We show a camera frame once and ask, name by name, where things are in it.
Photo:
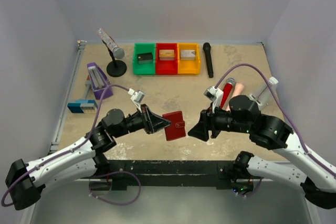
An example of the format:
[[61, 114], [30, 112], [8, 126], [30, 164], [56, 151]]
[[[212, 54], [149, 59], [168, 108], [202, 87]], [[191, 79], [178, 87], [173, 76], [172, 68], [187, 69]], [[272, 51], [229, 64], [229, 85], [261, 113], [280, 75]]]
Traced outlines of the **red leather card holder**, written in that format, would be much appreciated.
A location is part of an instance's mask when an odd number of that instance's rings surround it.
[[185, 121], [183, 119], [182, 111], [166, 113], [163, 114], [162, 117], [171, 122], [171, 125], [164, 129], [166, 141], [173, 141], [186, 137]]

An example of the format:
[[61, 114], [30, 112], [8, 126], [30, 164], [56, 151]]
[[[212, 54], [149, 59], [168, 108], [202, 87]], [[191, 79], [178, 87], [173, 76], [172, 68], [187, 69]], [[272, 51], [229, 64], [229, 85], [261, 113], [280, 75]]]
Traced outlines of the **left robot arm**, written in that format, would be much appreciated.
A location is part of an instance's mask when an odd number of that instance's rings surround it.
[[146, 104], [142, 104], [133, 114], [125, 116], [122, 110], [112, 109], [96, 127], [78, 141], [49, 156], [35, 161], [14, 161], [7, 173], [5, 184], [12, 202], [3, 207], [13, 206], [23, 210], [40, 200], [43, 190], [69, 178], [73, 172], [75, 178], [96, 176], [103, 178], [108, 174], [108, 163], [100, 160], [104, 153], [116, 146], [115, 139], [138, 130], [154, 134], [171, 125], [171, 121], [153, 113]]

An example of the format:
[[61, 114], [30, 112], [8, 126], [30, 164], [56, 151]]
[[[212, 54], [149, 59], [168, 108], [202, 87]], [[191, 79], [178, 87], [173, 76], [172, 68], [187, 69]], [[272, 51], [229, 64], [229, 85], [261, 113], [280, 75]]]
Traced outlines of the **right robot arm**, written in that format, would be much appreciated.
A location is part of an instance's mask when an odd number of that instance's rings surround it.
[[232, 98], [229, 106], [229, 112], [219, 108], [202, 110], [198, 123], [188, 135], [206, 142], [217, 138], [222, 131], [249, 134], [253, 143], [279, 154], [293, 167], [241, 152], [234, 161], [238, 177], [252, 175], [282, 182], [299, 189], [306, 200], [320, 208], [335, 208], [335, 166], [305, 146], [298, 133], [283, 120], [262, 114], [257, 103], [247, 96]]

